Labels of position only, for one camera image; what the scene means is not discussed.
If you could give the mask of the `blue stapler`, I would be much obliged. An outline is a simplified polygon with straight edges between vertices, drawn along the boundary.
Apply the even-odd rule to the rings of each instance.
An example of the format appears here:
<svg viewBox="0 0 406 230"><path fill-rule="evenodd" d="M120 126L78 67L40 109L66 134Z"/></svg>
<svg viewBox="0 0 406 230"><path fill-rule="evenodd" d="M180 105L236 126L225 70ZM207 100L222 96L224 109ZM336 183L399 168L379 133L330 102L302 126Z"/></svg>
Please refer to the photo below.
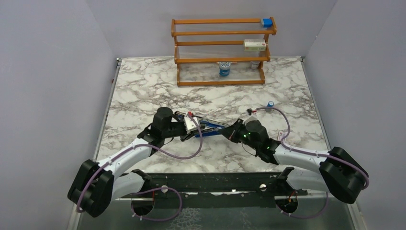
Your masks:
<svg viewBox="0 0 406 230"><path fill-rule="evenodd" d="M201 116L195 117L197 117L200 122L203 137L220 135L219 130L229 126L227 123L214 121Z"/></svg>

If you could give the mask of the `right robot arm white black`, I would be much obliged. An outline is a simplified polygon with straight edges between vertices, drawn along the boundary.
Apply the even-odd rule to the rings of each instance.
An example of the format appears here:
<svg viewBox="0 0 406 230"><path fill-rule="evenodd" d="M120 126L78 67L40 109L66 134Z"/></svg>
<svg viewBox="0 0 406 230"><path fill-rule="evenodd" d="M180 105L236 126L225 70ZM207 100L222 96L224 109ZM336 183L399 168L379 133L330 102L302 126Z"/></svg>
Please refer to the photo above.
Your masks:
<svg viewBox="0 0 406 230"><path fill-rule="evenodd" d="M244 123L238 119L220 134L234 143L243 143L266 163L290 165L294 169L276 182L277 191L288 195L294 189L331 193L338 200L353 204L369 181L368 173L343 148L330 151L294 149L268 136L258 120Z"/></svg>

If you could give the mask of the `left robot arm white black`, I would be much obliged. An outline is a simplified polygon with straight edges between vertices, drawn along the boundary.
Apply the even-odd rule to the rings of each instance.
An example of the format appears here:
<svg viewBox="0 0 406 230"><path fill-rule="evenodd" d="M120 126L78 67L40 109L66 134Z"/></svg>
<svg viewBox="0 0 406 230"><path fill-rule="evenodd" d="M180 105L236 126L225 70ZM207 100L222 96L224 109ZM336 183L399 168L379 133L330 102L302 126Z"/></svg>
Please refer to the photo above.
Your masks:
<svg viewBox="0 0 406 230"><path fill-rule="evenodd" d="M125 148L100 161L84 161L75 176L67 197L76 204L78 213L86 212L97 217L111 201L129 193L143 197L150 192L150 183L142 172L130 172L129 168L156 152L172 158L185 157L162 149L165 139L188 135L203 135L200 119L188 112L178 118L168 107L160 107L153 121Z"/></svg>

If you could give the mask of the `small blue capped cylinder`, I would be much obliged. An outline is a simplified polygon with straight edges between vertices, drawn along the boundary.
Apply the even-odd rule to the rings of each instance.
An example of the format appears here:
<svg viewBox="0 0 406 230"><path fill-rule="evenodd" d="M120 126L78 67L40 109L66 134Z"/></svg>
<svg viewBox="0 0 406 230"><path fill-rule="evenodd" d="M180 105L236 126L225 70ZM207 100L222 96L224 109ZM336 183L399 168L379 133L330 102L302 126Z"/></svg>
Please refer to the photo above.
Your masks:
<svg viewBox="0 0 406 230"><path fill-rule="evenodd" d="M274 102L273 101L269 101L267 104L267 109L265 110L266 112L271 112L273 110L273 106L274 106Z"/></svg>

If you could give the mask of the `blue white cup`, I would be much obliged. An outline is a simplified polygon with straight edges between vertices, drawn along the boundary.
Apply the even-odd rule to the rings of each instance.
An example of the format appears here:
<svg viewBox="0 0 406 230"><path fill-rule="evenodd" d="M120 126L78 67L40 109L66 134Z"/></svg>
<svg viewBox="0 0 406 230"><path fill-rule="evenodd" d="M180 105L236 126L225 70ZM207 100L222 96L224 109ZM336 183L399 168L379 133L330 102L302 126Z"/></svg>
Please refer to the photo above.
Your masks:
<svg viewBox="0 0 406 230"><path fill-rule="evenodd" d="M219 75L228 76L231 69L231 62L219 62Z"/></svg>

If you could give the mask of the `white small jar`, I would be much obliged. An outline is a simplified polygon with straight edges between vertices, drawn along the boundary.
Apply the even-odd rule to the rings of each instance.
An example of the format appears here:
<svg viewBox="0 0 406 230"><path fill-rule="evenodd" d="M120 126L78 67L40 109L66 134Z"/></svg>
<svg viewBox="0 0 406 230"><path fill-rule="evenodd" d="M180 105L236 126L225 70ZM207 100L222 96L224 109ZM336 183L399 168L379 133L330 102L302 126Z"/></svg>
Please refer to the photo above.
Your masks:
<svg viewBox="0 0 406 230"><path fill-rule="evenodd" d="M261 63L260 61L252 61L252 62L250 63L251 69L258 69L260 63Z"/></svg>

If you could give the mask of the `orange wooden shelf rack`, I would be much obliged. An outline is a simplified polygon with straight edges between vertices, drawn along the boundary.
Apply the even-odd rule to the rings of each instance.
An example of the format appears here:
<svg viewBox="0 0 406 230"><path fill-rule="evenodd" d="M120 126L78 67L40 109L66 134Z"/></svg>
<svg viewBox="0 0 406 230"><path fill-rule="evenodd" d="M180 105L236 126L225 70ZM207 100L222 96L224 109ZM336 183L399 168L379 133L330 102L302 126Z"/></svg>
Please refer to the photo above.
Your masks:
<svg viewBox="0 0 406 230"><path fill-rule="evenodd" d="M271 60L269 37L277 34L273 26L263 28L262 18L172 19L174 63L179 87L263 85L264 64ZM264 39L265 51L245 51L245 39ZM260 61L251 69L252 61ZM219 75L219 62L231 62L228 76Z"/></svg>

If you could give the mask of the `white green carton box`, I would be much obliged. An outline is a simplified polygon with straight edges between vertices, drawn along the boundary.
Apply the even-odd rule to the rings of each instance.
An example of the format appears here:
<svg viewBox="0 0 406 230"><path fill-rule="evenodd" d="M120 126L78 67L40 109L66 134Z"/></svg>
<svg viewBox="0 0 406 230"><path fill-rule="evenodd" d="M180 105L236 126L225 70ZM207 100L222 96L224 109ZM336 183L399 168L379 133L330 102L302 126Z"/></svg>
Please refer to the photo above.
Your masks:
<svg viewBox="0 0 406 230"><path fill-rule="evenodd" d="M267 48L264 39L245 39L243 45L245 51L265 51Z"/></svg>

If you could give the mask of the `blue box on top shelf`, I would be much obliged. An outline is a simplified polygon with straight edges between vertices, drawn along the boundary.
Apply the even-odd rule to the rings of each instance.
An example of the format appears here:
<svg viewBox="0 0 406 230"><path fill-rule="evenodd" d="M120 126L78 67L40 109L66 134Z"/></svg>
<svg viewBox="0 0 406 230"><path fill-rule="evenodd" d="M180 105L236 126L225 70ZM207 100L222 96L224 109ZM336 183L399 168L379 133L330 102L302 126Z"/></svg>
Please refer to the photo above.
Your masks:
<svg viewBox="0 0 406 230"><path fill-rule="evenodd" d="M270 28L273 26L273 21L271 18L262 18L260 22L263 28Z"/></svg>

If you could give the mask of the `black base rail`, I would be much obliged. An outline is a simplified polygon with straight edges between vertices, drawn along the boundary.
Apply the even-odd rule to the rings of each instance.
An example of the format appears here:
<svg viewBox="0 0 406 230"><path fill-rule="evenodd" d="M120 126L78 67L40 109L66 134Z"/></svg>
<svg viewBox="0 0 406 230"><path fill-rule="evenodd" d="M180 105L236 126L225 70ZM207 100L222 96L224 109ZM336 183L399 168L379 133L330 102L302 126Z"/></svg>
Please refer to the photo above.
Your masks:
<svg viewBox="0 0 406 230"><path fill-rule="evenodd" d="M283 172L150 173L139 192L129 192L136 211L152 208L282 207L295 212L298 198L310 189L288 185L291 167Z"/></svg>

